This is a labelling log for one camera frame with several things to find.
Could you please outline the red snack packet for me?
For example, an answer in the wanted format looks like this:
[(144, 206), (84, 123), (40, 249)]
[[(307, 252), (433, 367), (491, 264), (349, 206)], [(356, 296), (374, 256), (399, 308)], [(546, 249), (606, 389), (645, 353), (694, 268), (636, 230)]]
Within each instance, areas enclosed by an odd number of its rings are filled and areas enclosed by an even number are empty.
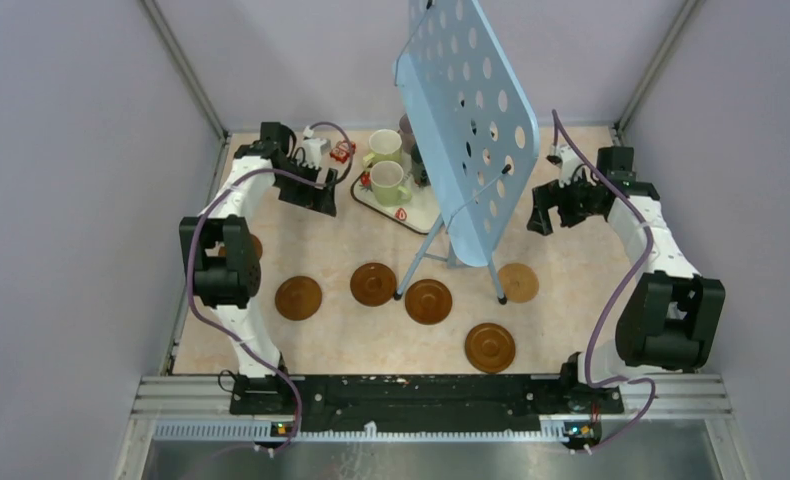
[(331, 149), (329, 156), (340, 164), (345, 164), (356, 152), (356, 143), (340, 140)]

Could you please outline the light blue music stand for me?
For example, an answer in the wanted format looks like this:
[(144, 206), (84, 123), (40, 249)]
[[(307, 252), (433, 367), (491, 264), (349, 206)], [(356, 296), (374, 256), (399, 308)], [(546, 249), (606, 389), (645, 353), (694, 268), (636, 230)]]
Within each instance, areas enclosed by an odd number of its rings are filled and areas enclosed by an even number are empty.
[(489, 270), (540, 153), (537, 117), (477, 1), (410, 1), (408, 38), (393, 83), (439, 206), (395, 296), (401, 298), (434, 238), (450, 265)]

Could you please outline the dark green mug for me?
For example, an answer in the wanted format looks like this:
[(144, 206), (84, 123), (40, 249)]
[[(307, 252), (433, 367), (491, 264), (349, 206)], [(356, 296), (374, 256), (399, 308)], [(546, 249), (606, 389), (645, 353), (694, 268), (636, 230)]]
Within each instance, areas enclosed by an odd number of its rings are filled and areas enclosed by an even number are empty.
[(427, 187), (430, 184), (429, 177), (422, 159), (418, 144), (414, 144), (410, 151), (411, 174), (415, 185), (419, 188)]

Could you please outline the white strawberry tray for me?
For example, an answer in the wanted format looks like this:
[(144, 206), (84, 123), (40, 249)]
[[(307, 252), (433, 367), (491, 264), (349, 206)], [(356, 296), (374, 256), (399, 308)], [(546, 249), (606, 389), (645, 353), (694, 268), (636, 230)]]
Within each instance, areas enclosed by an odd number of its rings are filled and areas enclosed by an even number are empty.
[(370, 179), (366, 174), (362, 174), (353, 182), (351, 196), (358, 203), (388, 220), (419, 235), (427, 235), (440, 214), (434, 191), (431, 186), (417, 186), (410, 174), (407, 175), (405, 186), (412, 194), (409, 201), (396, 206), (383, 206), (373, 195)]

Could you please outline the purple mug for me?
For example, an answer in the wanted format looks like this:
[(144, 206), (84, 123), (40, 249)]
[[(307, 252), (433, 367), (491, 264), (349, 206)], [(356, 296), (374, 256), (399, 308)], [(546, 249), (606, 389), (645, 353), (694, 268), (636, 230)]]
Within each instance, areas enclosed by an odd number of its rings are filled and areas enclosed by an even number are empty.
[(411, 155), (416, 144), (415, 135), (407, 114), (403, 114), (398, 123), (398, 133), (402, 142), (402, 151)]

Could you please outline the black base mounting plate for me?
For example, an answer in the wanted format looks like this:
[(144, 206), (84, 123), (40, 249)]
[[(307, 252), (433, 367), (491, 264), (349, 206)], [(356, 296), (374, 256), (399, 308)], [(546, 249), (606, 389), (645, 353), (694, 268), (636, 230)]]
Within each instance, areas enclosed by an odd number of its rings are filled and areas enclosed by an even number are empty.
[(593, 389), (560, 375), (306, 375), (284, 381), (237, 375), (233, 415), (301, 414), (304, 433), (536, 431), (547, 415), (620, 414), (618, 389)]

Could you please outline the green mug back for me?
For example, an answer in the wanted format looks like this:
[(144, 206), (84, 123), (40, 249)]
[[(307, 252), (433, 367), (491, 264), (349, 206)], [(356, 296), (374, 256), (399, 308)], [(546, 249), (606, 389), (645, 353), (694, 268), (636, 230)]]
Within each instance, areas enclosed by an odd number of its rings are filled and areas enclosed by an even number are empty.
[(369, 152), (363, 157), (364, 168), (370, 168), (381, 161), (401, 161), (402, 139), (400, 134), (391, 129), (380, 129), (369, 136)]

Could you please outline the green mug front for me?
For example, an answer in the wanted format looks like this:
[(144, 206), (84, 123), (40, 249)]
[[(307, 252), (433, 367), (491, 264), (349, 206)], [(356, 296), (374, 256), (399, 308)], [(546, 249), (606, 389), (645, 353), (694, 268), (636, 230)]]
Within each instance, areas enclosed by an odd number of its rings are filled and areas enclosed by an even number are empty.
[(412, 192), (405, 184), (405, 171), (396, 161), (375, 163), (369, 172), (369, 179), (373, 195), (382, 206), (399, 206), (412, 200)]

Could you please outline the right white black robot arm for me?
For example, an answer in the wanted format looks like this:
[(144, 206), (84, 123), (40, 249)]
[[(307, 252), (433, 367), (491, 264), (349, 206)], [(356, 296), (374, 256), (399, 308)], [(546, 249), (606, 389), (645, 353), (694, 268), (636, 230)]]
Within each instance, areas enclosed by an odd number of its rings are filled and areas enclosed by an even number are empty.
[(613, 339), (598, 342), (610, 315), (604, 312), (586, 349), (565, 363), (577, 371), (557, 385), (560, 404), (583, 412), (597, 400), (597, 387), (703, 367), (726, 290), (721, 281), (703, 276), (681, 251), (663, 216), (658, 190), (639, 180), (633, 169), (633, 148), (599, 149), (594, 171), (568, 145), (553, 146), (547, 159), (560, 173), (533, 188), (528, 230), (552, 234), (550, 209), (557, 210), (564, 228), (602, 217), (623, 244), (634, 286), (618, 315)]

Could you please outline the brown coaster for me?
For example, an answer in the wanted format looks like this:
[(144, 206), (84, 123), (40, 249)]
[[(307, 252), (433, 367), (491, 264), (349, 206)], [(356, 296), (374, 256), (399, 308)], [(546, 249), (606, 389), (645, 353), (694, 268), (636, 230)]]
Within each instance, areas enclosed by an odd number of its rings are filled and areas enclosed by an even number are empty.
[(404, 296), (409, 317), (421, 325), (444, 321), (453, 306), (451, 291), (441, 281), (422, 279), (411, 285)]
[(393, 298), (397, 278), (387, 265), (370, 262), (354, 271), (349, 286), (354, 299), (361, 305), (378, 307)]
[(481, 323), (467, 334), (464, 351), (469, 363), (477, 370), (496, 374), (506, 370), (515, 360), (516, 345), (511, 333), (496, 323)]
[[(251, 242), (252, 242), (253, 247), (254, 247), (254, 252), (255, 252), (256, 258), (258, 260), (260, 260), (262, 258), (262, 255), (263, 255), (262, 243), (261, 243), (260, 239), (254, 234), (251, 234), (250, 238), (251, 238)], [(225, 245), (221, 245), (219, 247), (219, 249), (217, 251), (217, 256), (218, 257), (225, 257), (226, 256), (226, 246)]]
[(311, 277), (294, 276), (284, 281), (275, 293), (275, 307), (290, 321), (302, 321), (313, 316), (321, 307), (323, 292)]

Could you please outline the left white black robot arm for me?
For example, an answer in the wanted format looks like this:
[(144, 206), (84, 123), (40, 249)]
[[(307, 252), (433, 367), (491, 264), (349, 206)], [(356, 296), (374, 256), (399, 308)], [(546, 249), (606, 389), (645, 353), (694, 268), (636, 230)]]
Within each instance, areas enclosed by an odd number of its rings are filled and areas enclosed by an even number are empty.
[(330, 142), (314, 125), (301, 134), (280, 122), (264, 122), (257, 140), (235, 151), (229, 174), (213, 200), (179, 223), (190, 311), (232, 342), (238, 373), (259, 379), (254, 401), (268, 413), (290, 404), (291, 386), (279, 378), (281, 353), (267, 332), (257, 300), (262, 282), (260, 255), (250, 224), (265, 193), (279, 200), (336, 216), (340, 174), (321, 167)]

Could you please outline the light tan coaster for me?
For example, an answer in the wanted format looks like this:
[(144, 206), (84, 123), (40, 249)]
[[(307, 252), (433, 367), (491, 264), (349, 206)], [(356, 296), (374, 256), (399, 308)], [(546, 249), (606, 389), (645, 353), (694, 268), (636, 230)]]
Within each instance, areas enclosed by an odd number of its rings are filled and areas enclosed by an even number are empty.
[(509, 263), (498, 270), (498, 277), (508, 301), (527, 303), (533, 300), (540, 288), (535, 271), (522, 263)]

